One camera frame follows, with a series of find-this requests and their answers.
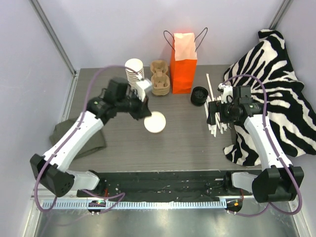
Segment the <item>brown paper coffee cup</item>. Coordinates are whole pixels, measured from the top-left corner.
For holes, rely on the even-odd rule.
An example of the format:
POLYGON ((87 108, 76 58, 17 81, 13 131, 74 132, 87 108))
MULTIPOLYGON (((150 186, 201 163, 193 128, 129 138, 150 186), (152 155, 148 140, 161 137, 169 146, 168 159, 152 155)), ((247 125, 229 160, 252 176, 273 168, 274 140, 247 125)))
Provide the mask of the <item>brown paper coffee cup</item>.
POLYGON ((144 126, 150 133, 160 133, 165 129, 166 118, 161 112, 154 111, 144 119, 144 126))

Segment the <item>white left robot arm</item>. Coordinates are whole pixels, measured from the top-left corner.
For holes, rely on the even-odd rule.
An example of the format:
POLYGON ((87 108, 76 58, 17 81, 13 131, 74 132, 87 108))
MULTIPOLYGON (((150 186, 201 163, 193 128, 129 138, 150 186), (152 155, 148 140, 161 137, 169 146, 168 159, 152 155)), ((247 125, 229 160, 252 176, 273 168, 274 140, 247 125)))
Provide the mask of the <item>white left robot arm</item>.
POLYGON ((42 184, 57 197, 70 190, 88 190, 94 197, 105 191, 95 171, 70 171, 69 166, 88 140, 117 113, 129 113, 139 120, 151 116, 147 92, 152 83, 142 79, 131 89, 123 78, 113 78, 98 97, 90 99, 84 111, 66 134, 44 155, 33 155, 31 167, 37 184, 42 184))

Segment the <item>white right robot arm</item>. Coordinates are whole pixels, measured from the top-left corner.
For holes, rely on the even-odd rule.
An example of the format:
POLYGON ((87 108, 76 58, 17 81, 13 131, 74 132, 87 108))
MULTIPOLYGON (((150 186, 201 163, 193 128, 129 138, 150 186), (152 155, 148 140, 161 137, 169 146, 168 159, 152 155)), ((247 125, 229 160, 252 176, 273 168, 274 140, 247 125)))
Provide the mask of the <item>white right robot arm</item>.
POLYGON ((249 86, 232 87, 220 84, 221 100, 208 104, 207 123, 242 123, 259 155, 262 172, 255 176, 247 172, 234 172, 223 182, 223 189, 229 195, 240 189, 252 193, 259 203, 302 201, 300 185, 304 178, 301 167, 293 166, 278 143, 267 114, 267 103, 255 103, 249 86))

